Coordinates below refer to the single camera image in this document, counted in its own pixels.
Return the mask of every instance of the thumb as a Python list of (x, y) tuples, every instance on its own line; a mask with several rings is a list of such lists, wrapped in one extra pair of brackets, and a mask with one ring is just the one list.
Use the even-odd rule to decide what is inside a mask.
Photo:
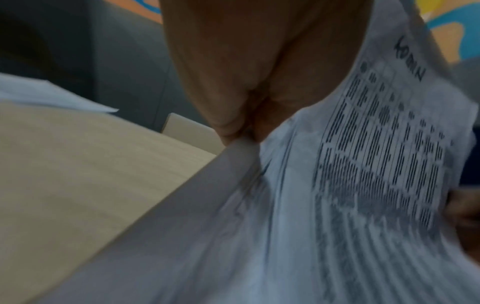
[(251, 115), (251, 127), (256, 141), (264, 140), (282, 122), (290, 118), (299, 110), (285, 104), (266, 99)]
[(451, 218), (478, 216), (480, 214), (480, 188), (464, 188), (450, 191), (443, 213)]

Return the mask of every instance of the table surface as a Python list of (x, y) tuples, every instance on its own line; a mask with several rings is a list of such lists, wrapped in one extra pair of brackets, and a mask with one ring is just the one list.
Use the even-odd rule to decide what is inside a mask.
[(107, 114), (0, 103), (0, 302), (58, 283), (214, 157)]

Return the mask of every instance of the sheet of paper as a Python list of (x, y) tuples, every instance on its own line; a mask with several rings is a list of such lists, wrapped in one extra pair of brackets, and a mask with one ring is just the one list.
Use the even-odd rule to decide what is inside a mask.
[(91, 112), (118, 111), (75, 95), (46, 80), (0, 73), (0, 102), (51, 106)]
[(478, 109), (419, 34), (378, 1), (334, 93), (260, 153), (226, 149), (35, 303), (477, 303), (438, 209)]

